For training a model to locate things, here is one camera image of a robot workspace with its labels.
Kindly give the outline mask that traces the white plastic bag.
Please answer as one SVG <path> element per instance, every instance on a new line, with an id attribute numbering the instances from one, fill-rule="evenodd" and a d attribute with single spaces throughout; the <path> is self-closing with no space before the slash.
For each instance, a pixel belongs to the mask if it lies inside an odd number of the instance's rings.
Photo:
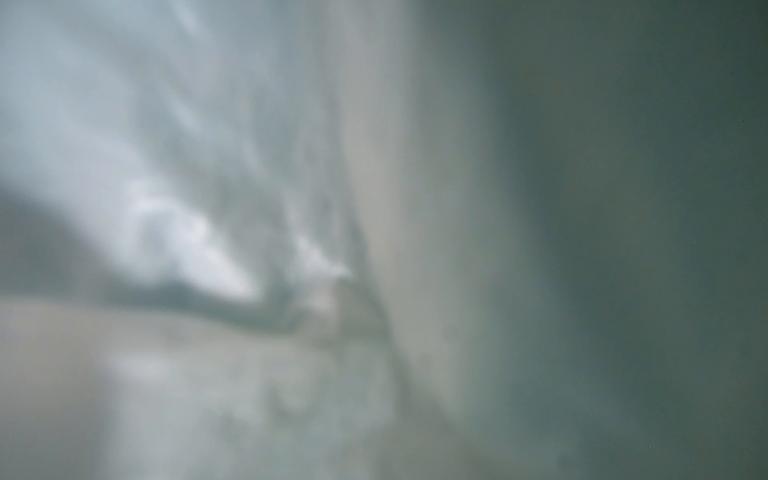
<path id="1" fill-rule="evenodd" d="M 763 1 L 5 1 L 5 479 L 763 479 Z"/>

